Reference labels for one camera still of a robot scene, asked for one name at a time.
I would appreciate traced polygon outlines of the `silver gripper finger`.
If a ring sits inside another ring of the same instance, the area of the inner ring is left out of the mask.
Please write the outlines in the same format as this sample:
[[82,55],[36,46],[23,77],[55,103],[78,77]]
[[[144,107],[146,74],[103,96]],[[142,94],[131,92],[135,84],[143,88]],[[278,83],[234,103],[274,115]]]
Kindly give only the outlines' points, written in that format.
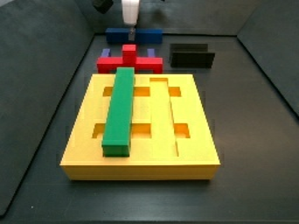
[[131,41],[135,41],[136,39],[136,28],[131,27]]
[[132,41],[132,27],[128,29],[128,41]]

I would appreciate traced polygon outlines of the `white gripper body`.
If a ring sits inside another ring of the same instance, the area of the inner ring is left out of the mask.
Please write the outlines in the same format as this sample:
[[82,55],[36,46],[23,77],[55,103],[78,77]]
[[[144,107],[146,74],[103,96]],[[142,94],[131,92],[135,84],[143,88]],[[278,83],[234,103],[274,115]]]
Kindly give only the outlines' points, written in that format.
[[140,0],[122,0],[123,20],[126,25],[136,25]]

